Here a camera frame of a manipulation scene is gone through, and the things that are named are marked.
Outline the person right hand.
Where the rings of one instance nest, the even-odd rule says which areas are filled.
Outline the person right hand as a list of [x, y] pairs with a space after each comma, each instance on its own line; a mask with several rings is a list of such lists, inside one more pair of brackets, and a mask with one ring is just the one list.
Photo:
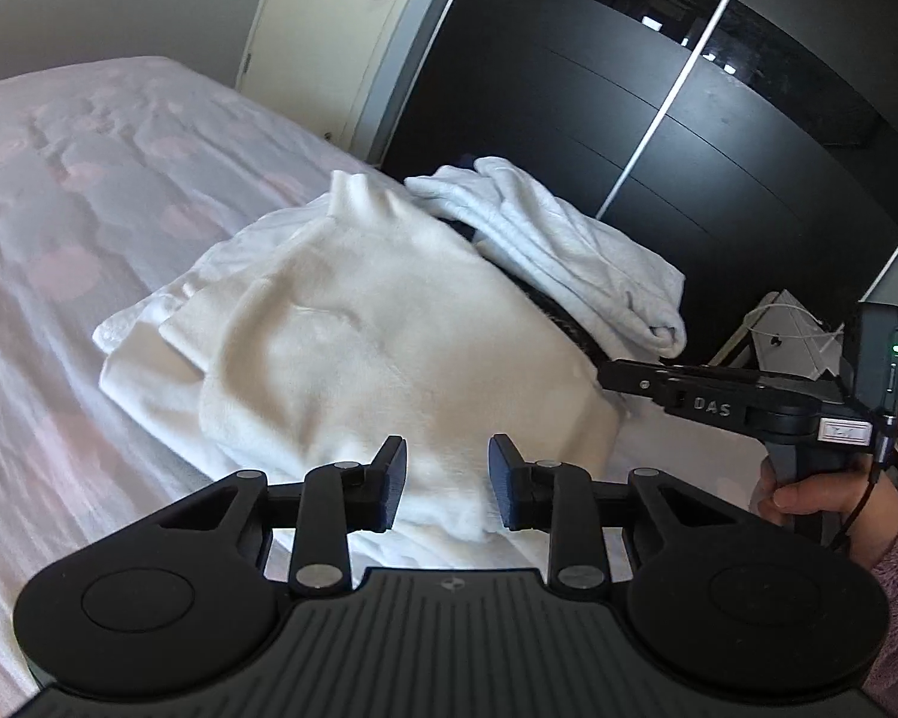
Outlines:
[[[762, 460], [761, 480], [753, 491], [751, 506], [764, 521], [777, 525], [790, 522], [796, 515], [830, 512], [845, 522], [861, 503], [868, 489], [873, 459], [860, 454], [842, 473], [810, 476], [798, 483], [775, 480], [769, 460]], [[871, 489], [868, 501], [848, 529], [848, 554], [857, 564], [873, 569], [889, 553], [898, 538], [898, 489], [881, 475]]]

